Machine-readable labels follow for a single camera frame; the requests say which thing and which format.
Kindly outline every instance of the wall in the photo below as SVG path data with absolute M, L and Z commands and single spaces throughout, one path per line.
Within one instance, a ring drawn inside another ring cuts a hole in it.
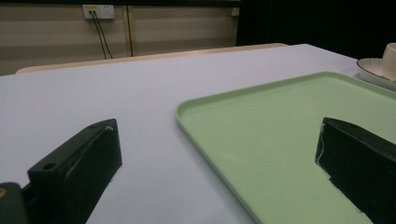
M 101 21 L 115 58 L 232 47 L 231 8 L 115 7 Z M 23 67 L 104 59 L 94 23 L 82 6 L 0 3 L 0 76 Z

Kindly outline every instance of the table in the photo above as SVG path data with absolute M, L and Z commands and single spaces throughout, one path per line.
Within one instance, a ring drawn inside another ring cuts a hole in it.
M 356 60 L 309 45 L 95 64 L 0 77 L 0 180 L 86 126 L 117 119 L 123 166 L 88 223 L 254 223 L 177 126 L 191 98 L 320 71 L 360 78 Z

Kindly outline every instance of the white plate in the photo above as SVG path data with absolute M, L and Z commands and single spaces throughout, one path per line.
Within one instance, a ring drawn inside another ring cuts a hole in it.
M 358 67 L 359 73 L 367 81 L 390 91 L 396 91 L 396 81 L 382 77 L 382 59 L 360 59 Z

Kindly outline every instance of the gripper screw hole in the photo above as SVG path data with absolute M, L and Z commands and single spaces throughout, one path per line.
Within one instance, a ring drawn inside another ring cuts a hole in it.
M 55 167 L 55 165 L 56 165 L 56 163 L 51 162 L 51 163 L 48 163 L 47 165 L 45 165 L 43 168 L 44 168 L 44 170 L 50 170 L 53 167 Z

